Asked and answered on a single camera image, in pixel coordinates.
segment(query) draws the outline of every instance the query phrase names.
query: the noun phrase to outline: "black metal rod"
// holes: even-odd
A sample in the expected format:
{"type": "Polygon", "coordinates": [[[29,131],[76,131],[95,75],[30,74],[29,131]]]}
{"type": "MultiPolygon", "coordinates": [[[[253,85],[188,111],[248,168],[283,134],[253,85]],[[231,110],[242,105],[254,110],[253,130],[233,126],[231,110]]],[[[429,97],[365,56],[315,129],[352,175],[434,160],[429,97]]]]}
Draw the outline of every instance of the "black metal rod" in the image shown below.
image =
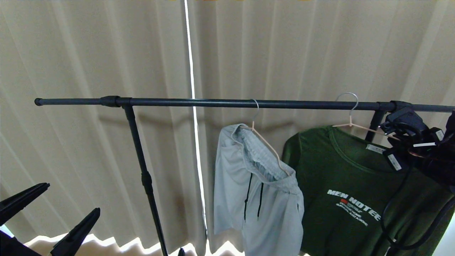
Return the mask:
{"type": "Polygon", "coordinates": [[[128,105],[123,106],[123,109],[125,110],[126,118],[130,124],[130,130],[133,136],[134,147],[136,148],[137,159],[139,160],[139,166],[141,167],[142,185],[144,186],[145,193],[147,194],[148,198],[148,203],[150,204],[150,209],[152,210],[153,221],[155,222],[155,227],[157,228],[161,251],[163,252],[164,256],[168,256],[166,243],[164,242],[163,229],[161,228],[160,217],[158,215],[157,203],[155,201],[155,196],[153,195],[152,177],[147,171],[147,165],[145,163],[144,152],[142,151],[141,139],[139,138],[139,132],[137,130],[134,110],[132,106],[128,105]]]}
{"type": "MultiPolygon", "coordinates": [[[[373,118],[371,118],[370,129],[377,131],[386,113],[387,111],[384,110],[376,110],[374,112],[373,118]]],[[[365,140],[373,142],[374,135],[375,133],[373,133],[372,131],[368,131],[365,140]]]]}
{"type": "MultiPolygon", "coordinates": [[[[117,97],[113,99],[117,107],[130,106],[167,106],[167,107],[213,107],[213,108],[256,108],[252,100],[232,99],[163,99],[163,98],[128,98],[117,97]]],[[[37,98],[35,104],[42,105],[104,105],[101,99],[41,99],[37,98]]],[[[355,102],[335,101],[276,101],[258,100],[261,108],[291,108],[291,109],[352,109],[355,102]]],[[[392,102],[359,102],[356,110],[384,110],[393,111],[395,104],[392,102]]],[[[415,111],[447,112],[450,113],[455,106],[439,105],[413,105],[415,111]]]]}

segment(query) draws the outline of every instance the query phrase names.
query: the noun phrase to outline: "curtain fold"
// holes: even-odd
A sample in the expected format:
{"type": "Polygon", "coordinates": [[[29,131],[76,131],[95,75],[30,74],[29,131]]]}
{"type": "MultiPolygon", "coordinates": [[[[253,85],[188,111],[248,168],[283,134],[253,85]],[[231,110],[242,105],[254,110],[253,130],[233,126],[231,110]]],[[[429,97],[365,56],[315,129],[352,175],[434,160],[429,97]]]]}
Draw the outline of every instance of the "curtain fold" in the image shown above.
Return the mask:
{"type": "MultiPolygon", "coordinates": [[[[7,225],[22,242],[68,232],[93,208],[100,239],[158,242],[121,108],[35,97],[189,98],[180,1],[0,3],[1,199],[51,187],[7,225]]],[[[169,251],[206,236],[191,108],[134,107],[169,251]]]]}
{"type": "MultiPolygon", "coordinates": [[[[453,1],[189,1],[188,8],[197,98],[330,101],[354,92],[360,101],[455,104],[453,1]]],[[[212,252],[227,240],[242,251],[238,232],[213,233],[218,135],[250,124],[255,112],[197,109],[212,252]]],[[[441,128],[449,116],[420,114],[441,128]]],[[[363,126],[372,115],[353,113],[363,126]]],[[[347,111],[262,109],[256,126],[281,152],[297,131],[347,120],[347,111]]]]}

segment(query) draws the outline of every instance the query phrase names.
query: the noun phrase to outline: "hanger hook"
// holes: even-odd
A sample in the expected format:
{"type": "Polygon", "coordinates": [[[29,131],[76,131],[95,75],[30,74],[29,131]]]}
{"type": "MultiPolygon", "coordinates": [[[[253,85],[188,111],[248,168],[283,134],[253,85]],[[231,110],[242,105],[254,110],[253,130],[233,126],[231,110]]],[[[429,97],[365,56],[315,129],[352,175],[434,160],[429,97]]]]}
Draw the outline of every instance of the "hanger hook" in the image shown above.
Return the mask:
{"type": "Polygon", "coordinates": [[[354,95],[355,97],[355,105],[354,107],[351,109],[351,111],[349,111],[349,116],[352,116],[352,111],[354,111],[354,109],[359,105],[359,97],[357,97],[357,95],[355,95],[355,93],[352,93],[352,92],[344,92],[344,93],[341,93],[340,95],[338,95],[337,99],[335,101],[338,101],[338,99],[340,98],[340,96],[344,95],[344,94],[351,94],[351,95],[354,95]]]}
{"type": "Polygon", "coordinates": [[[253,122],[254,122],[254,120],[256,119],[256,117],[257,117],[258,114],[259,114],[259,103],[258,103],[258,101],[255,100],[255,99],[251,99],[251,100],[254,100],[254,102],[256,103],[256,106],[258,107],[258,110],[256,111],[256,114],[254,114],[254,116],[253,116],[253,122]]]}

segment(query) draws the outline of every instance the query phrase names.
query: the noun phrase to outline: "garment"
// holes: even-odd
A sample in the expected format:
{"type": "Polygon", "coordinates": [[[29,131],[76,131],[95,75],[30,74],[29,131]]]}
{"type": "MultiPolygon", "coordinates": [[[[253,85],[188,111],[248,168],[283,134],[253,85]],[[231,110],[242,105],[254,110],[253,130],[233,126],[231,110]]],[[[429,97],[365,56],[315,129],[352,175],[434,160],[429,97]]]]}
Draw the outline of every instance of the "garment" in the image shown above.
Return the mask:
{"type": "Polygon", "coordinates": [[[246,256],[296,256],[303,195],[295,171],[242,124],[223,128],[215,166],[214,233],[242,231],[246,256]]]}
{"type": "MultiPolygon", "coordinates": [[[[382,236],[379,220],[407,170],[391,169],[383,149],[333,127],[300,132],[286,142],[283,161],[296,170],[305,196],[302,251],[311,256],[386,254],[390,243],[382,236]]],[[[386,212],[389,236],[400,244],[413,244],[452,197],[432,179],[412,171],[386,212]]],[[[430,256],[452,215],[453,209],[421,247],[395,255],[430,256]]]]}

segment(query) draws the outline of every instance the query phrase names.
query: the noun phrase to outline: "light gray sweatpants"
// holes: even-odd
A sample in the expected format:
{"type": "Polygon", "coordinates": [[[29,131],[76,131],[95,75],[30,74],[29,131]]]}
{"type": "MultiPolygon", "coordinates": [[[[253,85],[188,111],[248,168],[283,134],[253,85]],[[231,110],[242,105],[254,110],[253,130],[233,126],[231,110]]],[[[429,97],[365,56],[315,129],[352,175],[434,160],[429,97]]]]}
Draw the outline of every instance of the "light gray sweatpants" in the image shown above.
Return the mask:
{"type": "Polygon", "coordinates": [[[246,256],[296,256],[303,195],[295,171],[242,124],[221,130],[215,166],[214,232],[241,230],[246,256]]]}

